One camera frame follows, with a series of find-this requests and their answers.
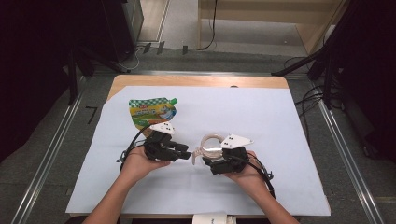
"snack pouch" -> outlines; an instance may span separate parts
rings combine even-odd
[[[147,100],[130,100],[129,112],[131,113],[134,126],[141,130],[151,125],[171,120],[176,114],[174,105],[177,99],[168,100],[166,98],[154,98]],[[149,136],[149,129],[143,132],[146,137]]]

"hand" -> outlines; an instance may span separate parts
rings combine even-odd
[[[254,151],[248,150],[247,153],[256,157]],[[251,155],[249,155],[249,161],[256,167],[261,168],[259,163]],[[224,175],[233,180],[249,195],[251,195],[251,193],[256,189],[265,189],[268,191],[268,188],[266,187],[265,182],[262,180],[262,177],[253,167],[249,166],[248,164],[240,173],[228,173]]]
[[[149,160],[146,156],[145,148],[143,146],[136,147],[129,153],[121,170],[120,178],[124,178],[134,185],[151,171],[169,164],[170,161]]]

